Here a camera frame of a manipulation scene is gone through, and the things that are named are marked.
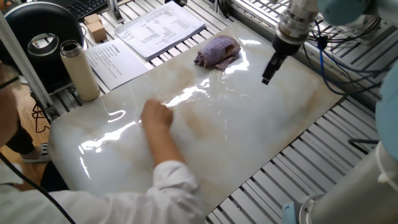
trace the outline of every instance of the small box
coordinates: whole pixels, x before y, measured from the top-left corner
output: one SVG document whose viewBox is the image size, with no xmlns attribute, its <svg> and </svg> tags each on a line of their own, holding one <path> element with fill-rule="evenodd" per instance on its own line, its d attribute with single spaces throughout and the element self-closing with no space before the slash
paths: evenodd
<svg viewBox="0 0 398 224">
<path fill-rule="evenodd" d="M 88 33 L 91 38 L 96 42 L 101 42 L 102 40 L 106 40 L 106 31 L 102 23 L 94 22 L 92 24 L 87 25 Z"/>
<path fill-rule="evenodd" d="M 93 24 L 95 22 L 100 22 L 102 24 L 101 18 L 97 14 L 92 14 L 90 16 L 85 17 L 85 24 Z"/>
</svg>

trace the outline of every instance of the white shirt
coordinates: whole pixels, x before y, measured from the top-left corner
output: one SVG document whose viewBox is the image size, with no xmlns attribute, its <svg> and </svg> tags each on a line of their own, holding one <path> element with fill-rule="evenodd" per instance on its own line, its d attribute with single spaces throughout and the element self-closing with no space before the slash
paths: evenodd
<svg viewBox="0 0 398 224">
<path fill-rule="evenodd" d="M 0 164 L 0 184 L 16 182 L 16 175 Z M 188 167 L 167 161 L 154 169 L 154 186 L 145 194 L 133 192 L 96 197 L 88 192 L 50 193 L 78 224 L 204 223 L 198 182 Z M 0 185 L 0 223 L 68 223 L 37 190 L 20 192 Z"/>
</svg>

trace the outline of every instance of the purple cloth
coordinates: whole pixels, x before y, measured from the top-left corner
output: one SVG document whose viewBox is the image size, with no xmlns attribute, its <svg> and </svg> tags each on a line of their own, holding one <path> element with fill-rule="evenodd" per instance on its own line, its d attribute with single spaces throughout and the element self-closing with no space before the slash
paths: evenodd
<svg viewBox="0 0 398 224">
<path fill-rule="evenodd" d="M 209 41 L 206 46 L 199 50 L 194 60 L 195 64 L 205 68 L 215 66 L 220 71 L 238 56 L 241 46 L 238 41 L 227 35 L 219 35 Z"/>
</svg>

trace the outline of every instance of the white thermos bottle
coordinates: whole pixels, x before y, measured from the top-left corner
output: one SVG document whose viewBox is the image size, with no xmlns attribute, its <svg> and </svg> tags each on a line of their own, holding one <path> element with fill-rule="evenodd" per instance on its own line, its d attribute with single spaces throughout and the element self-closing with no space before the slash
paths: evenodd
<svg viewBox="0 0 398 224">
<path fill-rule="evenodd" d="M 100 95 L 100 88 L 86 58 L 83 47 L 74 40 L 61 44 L 61 59 L 67 69 L 79 97 L 84 101 L 94 100 Z"/>
</svg>

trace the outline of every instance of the glossy tile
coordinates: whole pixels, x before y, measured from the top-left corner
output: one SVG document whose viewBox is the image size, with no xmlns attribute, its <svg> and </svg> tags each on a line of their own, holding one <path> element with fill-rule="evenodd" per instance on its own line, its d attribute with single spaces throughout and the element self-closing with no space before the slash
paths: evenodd
<svg viewBox="0 0 398 224">
<path fill-rule="evenodd" d="M 206 40 L 55 120 L 49 153 L 72 190 L 103 195 L 152 185 L 140 113 L 157 98 L 175 111 L 172 135 L 210 212 L 340 99 L 292 57 L 262 84 L 271 43 L 238 22 L 219 34 L 242 47 L 224 72 L 193 63 Z"/>
</svg>

